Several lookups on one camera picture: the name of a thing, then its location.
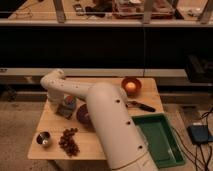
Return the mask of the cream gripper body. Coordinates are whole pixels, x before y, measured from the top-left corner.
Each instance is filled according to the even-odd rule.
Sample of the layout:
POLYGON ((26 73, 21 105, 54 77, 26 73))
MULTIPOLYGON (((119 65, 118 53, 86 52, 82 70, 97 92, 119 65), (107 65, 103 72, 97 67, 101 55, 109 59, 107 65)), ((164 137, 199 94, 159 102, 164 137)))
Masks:
POLYGON ((51 95, 47 95, 47 99, 48 99, 49 106, 50 106, 51 110, 54 113, 56 113, 59 105, 63 101, 63 97, 62 96, 51 96, 51 95))

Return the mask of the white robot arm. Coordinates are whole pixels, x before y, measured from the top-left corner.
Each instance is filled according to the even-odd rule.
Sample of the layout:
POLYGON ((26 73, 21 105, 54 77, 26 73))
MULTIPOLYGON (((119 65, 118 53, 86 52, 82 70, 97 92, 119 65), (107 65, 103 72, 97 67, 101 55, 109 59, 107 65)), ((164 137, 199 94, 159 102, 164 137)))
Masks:
POLYGON ((42 77, 48 98, 59 102, 64 93, 86 101, 87 110, 111 171, 158 171, 126 107, 127 95, 108 82, 74 82, 61 69, 42 77))

